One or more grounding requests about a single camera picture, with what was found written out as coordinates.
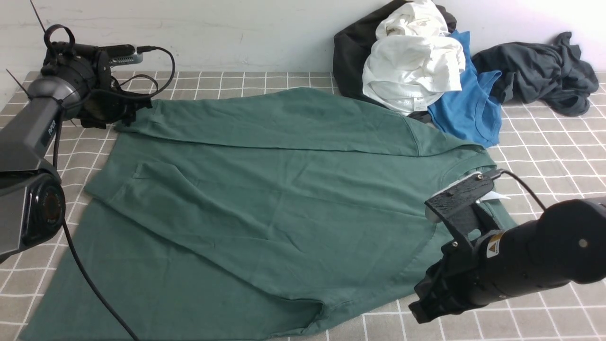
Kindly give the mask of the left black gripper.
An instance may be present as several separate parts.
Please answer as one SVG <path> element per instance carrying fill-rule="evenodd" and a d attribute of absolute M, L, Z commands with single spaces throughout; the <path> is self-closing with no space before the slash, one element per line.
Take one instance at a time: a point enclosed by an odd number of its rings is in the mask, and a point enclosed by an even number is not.
<path fill-rule="evenodd" d="M 126 91 L 112 76 L 112 67 L 102 53 L 93 63 L 74 51 L 76 43 L 50 43 L 42 68 L 43 76 L 56 76 L 71 86 L 63 99 L 67 108 L 66 119 L 79 119 L 82 127 L 105 129 L 121 122 L 129 126 L 137 119 L 141 109 L 152 108 L 149 95 Z M 138 53 L 149 52 L 147 46 L 137 47 Z"/>

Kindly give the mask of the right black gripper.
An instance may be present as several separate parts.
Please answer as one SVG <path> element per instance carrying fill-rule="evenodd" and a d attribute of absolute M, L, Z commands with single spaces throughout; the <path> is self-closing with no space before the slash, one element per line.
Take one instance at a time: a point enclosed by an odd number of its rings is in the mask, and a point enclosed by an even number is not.
<path fill-rule="evenodd" d="M 418 299 L 409 309 L 419 324 L 483 307 L 468 296 L 476 288 L 478 256 L 454 244 L 442 246 L 441 251 L 442 259 L 414 287 Z"/>

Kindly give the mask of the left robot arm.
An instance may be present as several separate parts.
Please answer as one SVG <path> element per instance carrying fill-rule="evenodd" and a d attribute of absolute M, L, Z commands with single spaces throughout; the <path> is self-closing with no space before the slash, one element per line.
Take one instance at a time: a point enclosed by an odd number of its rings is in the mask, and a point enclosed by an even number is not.
<path fill-rule="evenodd" d="M 40 76 L 27 89 L 29 102 L 0 135 L 1 260 L 55 236 L 65 220 L 66 198 L 56 161 L 45 159 L 59 142 L 63 122 L 85 129 L 129 125 L 150 108 L 150 96 L 130 93 L 113 78 L 112 68 L 139 64 L 151 46 L 97 47 L 52 42 Z"/>

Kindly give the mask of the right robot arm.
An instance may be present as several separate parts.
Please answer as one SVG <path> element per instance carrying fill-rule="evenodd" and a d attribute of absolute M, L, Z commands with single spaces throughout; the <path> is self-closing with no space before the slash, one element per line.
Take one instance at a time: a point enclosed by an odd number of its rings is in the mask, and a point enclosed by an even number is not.
<path fill-rule="evenodd" d="M 605 199 L 569 199 L 509 230 L 477 204 L 445 219 L 453 241 L 415 286 L 418 323 L 605 278 Z"/>

